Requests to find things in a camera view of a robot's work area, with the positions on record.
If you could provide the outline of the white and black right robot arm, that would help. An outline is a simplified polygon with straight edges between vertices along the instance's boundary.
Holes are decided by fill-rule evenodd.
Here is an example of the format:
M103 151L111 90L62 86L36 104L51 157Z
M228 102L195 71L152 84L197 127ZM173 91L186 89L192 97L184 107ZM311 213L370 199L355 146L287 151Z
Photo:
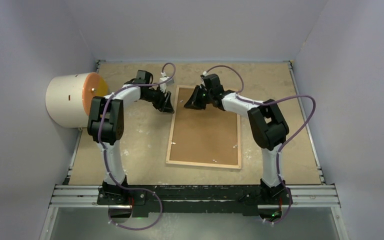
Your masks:
M222 111L232 112L249 120L255 143L261 148L263 174L261 178L262 200L274 203L285 190L278 154L286 142L289 126L273 99L257 101L241 97L233 90L225 90L217 74L202 74L202 83L196 85L184 108L204 110L211 104Z

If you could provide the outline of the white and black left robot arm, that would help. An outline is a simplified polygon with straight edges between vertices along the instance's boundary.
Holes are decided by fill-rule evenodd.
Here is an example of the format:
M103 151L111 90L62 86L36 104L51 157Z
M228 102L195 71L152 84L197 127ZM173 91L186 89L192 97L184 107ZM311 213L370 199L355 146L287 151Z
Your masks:
M97 143L105 166L105 177L101 185L103 196L109 196L118 205L126 203L131 188L122 166L120 140L123 136L124 110L134 102L143 100L161 113L173 114L171 92L167 85L174 77L161 73L158 82L153 83L153 74L138 70L136 77L127 81L119 90L106 96L95 96L91 100L87 133Z

